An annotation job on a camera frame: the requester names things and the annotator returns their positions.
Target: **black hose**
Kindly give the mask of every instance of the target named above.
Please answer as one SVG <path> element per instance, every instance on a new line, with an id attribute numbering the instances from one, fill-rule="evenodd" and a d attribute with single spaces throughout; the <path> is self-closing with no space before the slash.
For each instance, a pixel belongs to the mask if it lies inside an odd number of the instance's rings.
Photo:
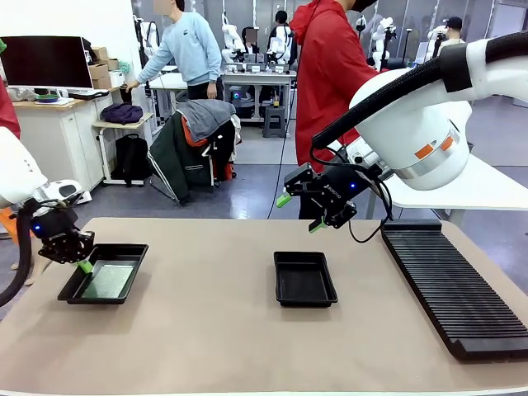
<path id="1" fill-rule="evenodd" d="M 400 78 L 380 88 L 365 100 L 352 107 L 344 115 L 333 121 L 323 132 L 312 138 L 312 145 L 322 150 L 339 139 L 346 132 L 373 114 L 384 109 L 417 89 L 441 79 L 440 59 L 436 58 L 405 73 Z"/>
<path id="2" fill-rule="evenodd" d="M 23 208 L 16 217 L 16 233 L 18 236 L 18 247 L 20 258 L 18 269 L 11 284 L 0 294 L 0 307 L 11 301 L 20 291 L 24 282 L 30 274 L 31 269 L 31 216 L 32 213 Z"/>
<path id="3" fill-rule="evenodd" d="M 488 41 L 486 63 L 528 55 L 528 31 L 520 31 Z"/>
<path id="4" fill-rule="evenodd" d="M 490 40 L 486 47 L 486 63 L 528 55 L 528 31 L 505 35 Z M 361 122 L 381 111 L 401 97 L 421 87 L 442 79 L 440 62 L 442 56 L 425 62 L 423 65 L 405 73 L 394 81 L 380 88 L 361 101 L 340 118 L 332 122 L 322 132 L 312 138 L 312 145 L 319 150 L 326 148 L 334 140 Z"/>

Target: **red jacket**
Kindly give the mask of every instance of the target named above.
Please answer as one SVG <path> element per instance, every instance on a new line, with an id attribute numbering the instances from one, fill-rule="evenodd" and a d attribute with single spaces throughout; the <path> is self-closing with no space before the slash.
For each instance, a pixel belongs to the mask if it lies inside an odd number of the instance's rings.
<path id="1" fill-rule="evenodd" d="M 15 136 L 20 138 L 20 126 L 18 124 L 15 108 L 7 95 L 7 90 L 3 86 L 3 81 L 0 78 L 0 126 L 8 128 Z"/>
<path id="2" fill-rule="evenodd" d="M 347 112 L 358 89 L 377 72 L 366 64 L 343 7 L 335 0 L 320 0 L 313 15 L 315 4 L 317 0 L 299 7 L 290 27 L 302 45 L 297 77 L 297 163 L 311 163 L 321 172 L 323 167 L 309 156 L 312 137 Z M 349 144 L 357 136 L 356 130 L 351 130 L 342 143 Z M 332 157 L 327 150 L 315 154 L 325 160 Z"/>

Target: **light blue sweatshirt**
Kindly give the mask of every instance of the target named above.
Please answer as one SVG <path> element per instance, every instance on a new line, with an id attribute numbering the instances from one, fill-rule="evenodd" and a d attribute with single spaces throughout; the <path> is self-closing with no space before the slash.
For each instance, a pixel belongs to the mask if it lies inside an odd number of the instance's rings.
<path id="1" fill-rule="evenodd" d="M 163 33 L 158 52 L 138 77 L 145 83 L 156 76 L 174 58 L 183 81 L 200 85 L 220 77 L 222 56 L 209 23 L 198 12 L 183 12 L 180 20 Z"/>

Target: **black plastic tray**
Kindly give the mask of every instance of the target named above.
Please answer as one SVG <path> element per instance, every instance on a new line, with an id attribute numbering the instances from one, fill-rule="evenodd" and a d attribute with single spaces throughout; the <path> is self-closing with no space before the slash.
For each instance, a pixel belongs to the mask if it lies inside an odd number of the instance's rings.
<path id="1" fill-rule="evenodd" d="M 283 307 L 327 308 L 337 293 L 320 252 L 275 252 L 277 301 Z"/>
<path id="2" fill-rule="evenodd" d="M 95 245 L 88 258 L 93 265 L 92 273 L 78 267 L 58 300 L 68 304 L 123 304 L 148 249 L 148 245 Z"/>

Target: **face mask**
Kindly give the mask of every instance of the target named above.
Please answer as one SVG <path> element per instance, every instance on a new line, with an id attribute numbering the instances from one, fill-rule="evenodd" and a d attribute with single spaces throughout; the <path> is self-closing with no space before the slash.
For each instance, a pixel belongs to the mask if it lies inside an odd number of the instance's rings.
<path id="1" fill-rule="evenodd" d="M 356 0 L 356 4 L 352 7 L 352 11 L 363 12 L 365 8 L 374 4 L 376 0 Z"/>

